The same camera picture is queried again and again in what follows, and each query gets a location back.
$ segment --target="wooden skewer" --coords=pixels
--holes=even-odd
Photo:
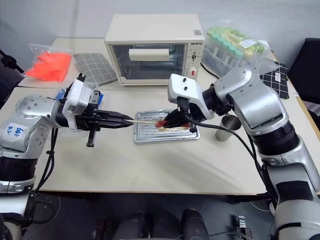
[[[157,124],[156,121],[140,121],[140,120],[126,120],[126,121],[131,123],[137,123],[137,124],[154,124],[154,125]]]

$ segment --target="oven control knob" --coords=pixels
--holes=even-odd
[[[191,79],[195,79],[197,77],[197,69],[195,67],[190,67],[188,69],[188,77]]]

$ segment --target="metal cup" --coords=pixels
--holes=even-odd
[[[235,132],[241,128],[241,122],[240,122],[239,118],[237,118],[234,115],[225,115],[221,120],[220,126]],[[231,137],[231,135],[232,135],[232,133],[227,132],[227,131],[223,131],[220,129],[218,129],[215,132],[215,137],[219,141],[223,141],[223,142],[227,141],[228,138]]]

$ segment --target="gray checkered mat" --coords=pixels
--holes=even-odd
[[[86,81],[101,86],[117,80],[115,71],[101,53],[76,53],[73,58]]]

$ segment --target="red food item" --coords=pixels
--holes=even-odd
[[[168,122],[168,121],[165,121],[165,120],[157,121],[156,124],[155,124],[155,127],[156,127],[156,128],[161,128],[161,127],[163,127],[164,125],[166,125],[167,122]],[[186,123],[186,124],[182,125],[181,127],[183,127],[183,128],[189,128],[189,123]]]
[[[44,52],[25,74],[44,81],[62,82],[71,61],[71,55],[63,52]]]
[[[156,128],[161,128],[163,127],[164,125],[166,125],[168,121],[165,121],[165,120],[160,120],[160,121],[157,121],[156,124],[155,124],[155,127]]]

